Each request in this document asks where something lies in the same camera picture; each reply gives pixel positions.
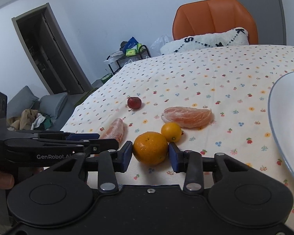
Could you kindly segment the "person's left hand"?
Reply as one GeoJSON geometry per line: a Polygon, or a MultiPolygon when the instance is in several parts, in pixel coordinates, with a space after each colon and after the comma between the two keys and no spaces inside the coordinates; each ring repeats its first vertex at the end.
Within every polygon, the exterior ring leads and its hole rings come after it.
{"type": "Polygon", "coordinates": [[[0,189],[11,189],[14,186],[14,177],[0,171],[0,189]]]}

